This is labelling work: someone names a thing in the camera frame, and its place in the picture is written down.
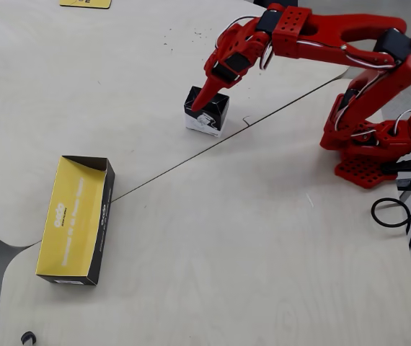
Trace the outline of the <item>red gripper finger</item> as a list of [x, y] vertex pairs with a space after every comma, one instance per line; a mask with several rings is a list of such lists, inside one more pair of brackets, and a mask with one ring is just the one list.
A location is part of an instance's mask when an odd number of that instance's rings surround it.
[[221, 89], [229, 88], [233, 85], [233, 79], [231, 81], [227, 81], [225, 79], [219, 78], [218, 76], [209, 76], [201, 91], [195, 98], [191, 106], [191, 110], [199, 111], [200, 109], [205, 107]]

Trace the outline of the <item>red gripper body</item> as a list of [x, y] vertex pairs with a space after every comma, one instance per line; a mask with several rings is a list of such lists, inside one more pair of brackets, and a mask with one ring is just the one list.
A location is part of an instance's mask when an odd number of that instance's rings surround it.
[[232, 87], [253, 67], [270, 42], [270, 34], [256, 30], [258, 19], [233, 24], [220, 35], [205, 63], [205, 87]]

